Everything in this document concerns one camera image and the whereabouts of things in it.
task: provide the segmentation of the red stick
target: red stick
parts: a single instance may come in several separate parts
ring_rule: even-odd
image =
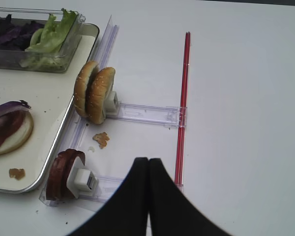
[[[175,170],[175,184],[182,184],[182,166],[183,166],[183,148],[185,139],[185,115],[187,106],[187,90],[188,90],[188,69],[189,69],[189,54],[190,54],[190,32],[186,32],[185,49],[183,57],[183,72],[180,98],[180,121],[178,128],[177,141],[177,156],[176,156],[176,170]]]

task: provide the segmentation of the white tray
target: white tray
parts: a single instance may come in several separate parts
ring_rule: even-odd
[[[63,74],[0,69],[0,104],[25,100],[32,106],[34,129],[30,139],[18,150],[0,156],[0,191],[20,193],[36,186],[47,169],[49,152],[65,119],[74,82],[88,60],[99,29],[83,25],[83,36],[68,70]],[[21,180],[9,177],[9,169],[23,168]]]

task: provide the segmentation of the bun bottom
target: bun bottom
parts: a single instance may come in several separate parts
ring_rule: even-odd
[[[34,127],[33,117],[26,112],[21,127],[0,146],[0,155],[12,152],[20,148],[30,137]]]

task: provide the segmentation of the clear plastic container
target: clear plastic container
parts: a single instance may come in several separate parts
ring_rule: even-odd
[[[37,53],[16,50],[0,49],[0,68],[30,70],[42,72],[62,73],[67,70],[71,59],[81,40],[81,26],[85,22],[85,17],[78,13],[71,29],[56,53]],[[50,14],[56,16],[56,22],[60,22],[63,17],[61,10],[38,10],[38,9],[18,9],[0,8],[0,18],[6,18],[11,14],[11,23],[23,26],[31,21],[45,24]]]

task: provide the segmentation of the red onion slice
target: red onion slice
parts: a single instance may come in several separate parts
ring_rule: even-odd
[[[20,100],[19,102],[11,101],[0,105],[0,117],[15,111],[28,111],[31,107],[26,101]]]

